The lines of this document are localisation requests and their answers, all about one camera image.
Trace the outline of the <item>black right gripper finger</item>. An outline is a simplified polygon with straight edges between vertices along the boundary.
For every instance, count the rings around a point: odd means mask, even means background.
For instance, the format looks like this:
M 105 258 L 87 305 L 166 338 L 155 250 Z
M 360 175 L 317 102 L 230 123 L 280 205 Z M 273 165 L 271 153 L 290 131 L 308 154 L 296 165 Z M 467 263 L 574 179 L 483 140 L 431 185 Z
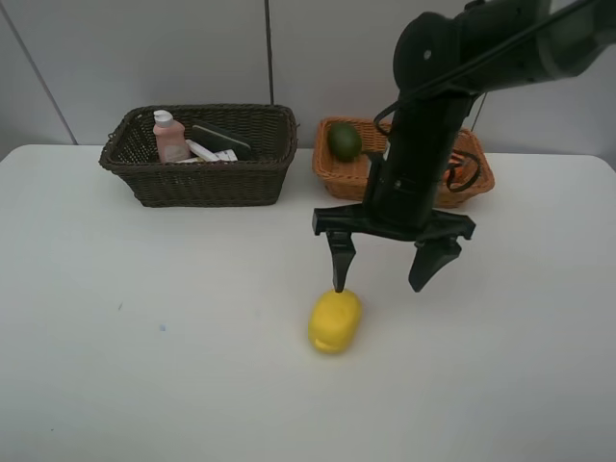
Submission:
M 356 255 L 351 234 L 340 231 L 327 231 L 333 269 L 333 288 L 336 293 L 341 293 L 346 286 L 347 273 L 351 262 Z
M 415 243 L 415 247 L 417 252 L 408 281 L 416 293 L 419 293 L 444 266 L 457 259 L 462 250 L 456 238 L 428 240 Z

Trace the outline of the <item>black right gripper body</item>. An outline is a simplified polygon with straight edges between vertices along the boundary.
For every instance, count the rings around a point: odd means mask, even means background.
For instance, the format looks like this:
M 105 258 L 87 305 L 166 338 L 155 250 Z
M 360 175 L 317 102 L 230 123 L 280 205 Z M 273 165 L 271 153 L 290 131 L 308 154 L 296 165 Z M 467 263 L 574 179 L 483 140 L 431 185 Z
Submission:
M 368 183 L 360 203 L 314 210 L 314 233 L 361 233 L 402 242 L 470 239 L 475 223 L 467 216 L 435 210 L 438 190 L 453 191 L 452 171 L 464 161 L 475 163 L 470 153 L 452 153 L 441 160 L 408 159 L 402 166 L 369 155 Z

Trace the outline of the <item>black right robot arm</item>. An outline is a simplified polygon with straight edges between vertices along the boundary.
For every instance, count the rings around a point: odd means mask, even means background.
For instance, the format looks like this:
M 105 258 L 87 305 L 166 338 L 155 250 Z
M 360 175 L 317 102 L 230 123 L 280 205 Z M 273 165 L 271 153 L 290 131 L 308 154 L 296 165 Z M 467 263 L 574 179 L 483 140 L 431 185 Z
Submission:
M 448 18 L 423 13 L 402 32 L 394 53 L 398 99 L 383 154 L 372 155 L 359 204 L 318 209 L 316 234 L 332 255 L 341 292 L 361 233 L 417 248 L 409 284 L 420 291 L 461 252 L 474 222 L 435 209 L 457 134 L 484 93 L 579 76 L 615 41 L 611 1 L 474 1 Z

